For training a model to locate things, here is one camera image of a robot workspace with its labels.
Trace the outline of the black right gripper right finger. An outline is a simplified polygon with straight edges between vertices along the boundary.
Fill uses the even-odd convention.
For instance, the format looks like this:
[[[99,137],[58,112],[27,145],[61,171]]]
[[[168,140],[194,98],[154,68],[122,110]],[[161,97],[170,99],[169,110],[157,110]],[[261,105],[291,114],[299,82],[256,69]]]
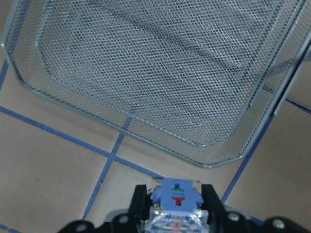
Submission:
[[[296,222],[280,217],[270,217],[257,223],[250,217],[235,210],[226,210],[214,187],[201,185],[203,204],[201,209],[208,211],[207,224],[211,233],[309,233]]]

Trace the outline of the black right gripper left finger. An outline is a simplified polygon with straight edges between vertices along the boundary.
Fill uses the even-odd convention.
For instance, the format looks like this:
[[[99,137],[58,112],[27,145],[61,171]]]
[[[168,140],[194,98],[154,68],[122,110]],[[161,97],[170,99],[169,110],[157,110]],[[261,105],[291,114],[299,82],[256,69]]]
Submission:
[[[149,218],[150,195],[144,184],[134,189],[129,208],[114,214],[99,227],[85,220],[75,220],[59,230],[60,233],[143,233],[144,221]]]

